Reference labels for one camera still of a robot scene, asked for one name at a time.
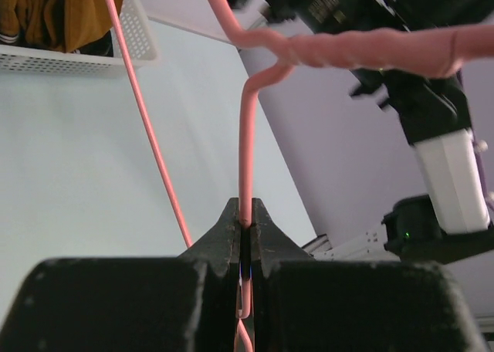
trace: basket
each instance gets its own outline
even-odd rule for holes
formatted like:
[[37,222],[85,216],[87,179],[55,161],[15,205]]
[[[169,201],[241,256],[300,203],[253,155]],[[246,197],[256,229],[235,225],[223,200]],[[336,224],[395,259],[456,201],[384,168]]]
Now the basket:
[[[123,33],[136,69],[159,61],[146,12],[139,0],[123,0]],[[0,73],[24,72],[64,76],[122,76],[126,74],[117,37],[112,29],[114,57],[81,55],[0,45]]]

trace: clothes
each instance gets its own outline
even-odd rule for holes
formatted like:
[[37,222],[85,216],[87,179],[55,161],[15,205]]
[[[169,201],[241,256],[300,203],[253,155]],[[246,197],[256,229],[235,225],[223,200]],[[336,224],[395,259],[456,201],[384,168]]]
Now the clothes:
[[[120,13],[124,0],[115,0]],[[105,0],[0,0],[0,39],[73,52],[102,39],[112,26]]]

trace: cable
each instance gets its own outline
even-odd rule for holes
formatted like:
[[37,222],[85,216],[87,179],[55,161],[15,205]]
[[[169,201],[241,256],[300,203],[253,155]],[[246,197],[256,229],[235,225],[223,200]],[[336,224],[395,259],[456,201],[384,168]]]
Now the cable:
[[[161,154],[160,145],[157,141],[156,135],[154,133],[153,125],[151,123],[151,119],[149,118],[149,114],[147,112],[146,104],[144,102],[144,98],[142,96],[142,92],[140,90],[139,82],[137,81],[137,76],[132,66],[132,61],[130,59],[129,49],[127,47],[127,43],[124,37],[124,31],[122,30],[122,25],[120,24],[120,18],[118,16],[117,8],[115,6],[114,0],[105,0],[108,6],[108,12],[110,13],[110,17],[113,23],[113,27],[115,28],[115,33],[117,34],[118,44],[120,46],[120,51],[122,52],[123,62],[125,64],[125,68],[127,70],[127,74],[129,76],[130,85],[132,86],[132,90],[134,92],[137,106],[139,108],[140,115],[142,117],[142,121],[144,123],[144,128],[146,129],[147,137],[149,138],[149,142],[151,144],[151,149],[153,150],[154,159],[156,160],[157,167],[159,169],[161,178],[163,179],[164,186],[166,188],[168,197],[170,198],[170,203],[175,213],[175,217],[178,222],[178,226],[180,227],[182,236],[184,237],[185,245],[190,248],[192,246],[192,238],[191,234],[188,231],[187,224],[185,222],[184,215],[181,211],[180,205],[178,204],[178,198],[173,189],[173,184],[171,183],[170,175],[168,174],[167,166],[164,163],[163,156]],[[239,321],[238,326],[240,337],[245,345],[245,350],[247,352],[253,352],[252,342],[249,338],[249,334],[245,329],[242,321]]]

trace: brown fabric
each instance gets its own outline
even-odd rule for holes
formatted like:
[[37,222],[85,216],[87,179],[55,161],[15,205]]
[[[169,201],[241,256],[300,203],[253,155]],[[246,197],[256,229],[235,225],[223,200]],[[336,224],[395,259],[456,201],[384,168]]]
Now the brown fabric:
[[[115,0],[119,13],[123,1]],[[112,27],[105,0],[0,0],[0,12],[0,33],[22,30],[28,46],[60,52],[97,41]]]

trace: wall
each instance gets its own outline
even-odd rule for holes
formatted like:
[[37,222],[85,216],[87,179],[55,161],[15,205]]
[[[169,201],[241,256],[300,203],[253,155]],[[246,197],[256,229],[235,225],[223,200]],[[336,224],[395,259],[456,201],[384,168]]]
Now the wall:
[[[311,34],[300,22],[279,31]],[[275,61],[264,49],[241,56],[251,75]],[[490,62],[468,64],[464,73],[475,128],[492,144],[493,75]],[[356,83],[345,70],[301,67],[260,95],[314,228],[334,245],[378,224],[396,201],[426,191],[396,114],[383,113],[376,99],[349,98]],[[485,154],[485,162],[492,182],[494,152]],[[494,253],[451,266],[477,314],[494,313],[493,266]]]
[[[164,61],[140,83],[198,239],[237,196],[239,99],[229,45],[152,23]],[[0,75],[0,319],[22,278],[51,256],[174,256],[185,246],[130,85]],[[296,242],[309,219],[262,111],[255,196]]]

